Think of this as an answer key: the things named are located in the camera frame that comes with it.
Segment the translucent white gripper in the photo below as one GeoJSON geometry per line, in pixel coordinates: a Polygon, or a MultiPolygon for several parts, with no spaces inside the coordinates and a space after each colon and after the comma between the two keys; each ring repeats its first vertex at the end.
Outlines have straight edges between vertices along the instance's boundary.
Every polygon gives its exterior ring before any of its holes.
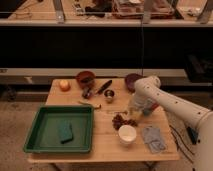
{"type": "Polygon", "coordinates": [[[139,121],[142,116],[142,108],[138,106],[134,100],[134,97],[131,97],[128,102],[128,116],[130,119],[139,121]]]}

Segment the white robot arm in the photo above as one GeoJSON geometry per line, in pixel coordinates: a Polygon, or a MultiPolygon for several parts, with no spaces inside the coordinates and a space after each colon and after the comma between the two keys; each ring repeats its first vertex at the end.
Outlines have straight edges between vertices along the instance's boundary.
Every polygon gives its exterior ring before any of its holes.
{"type": "Polygon", "coordinates": [[[130,108],[145,114],[154,103],[186,122],[198,133],[194,171],[213,171],[213,110],[167,93],[160,86],[157,76],[136,80],[130,108]]]}

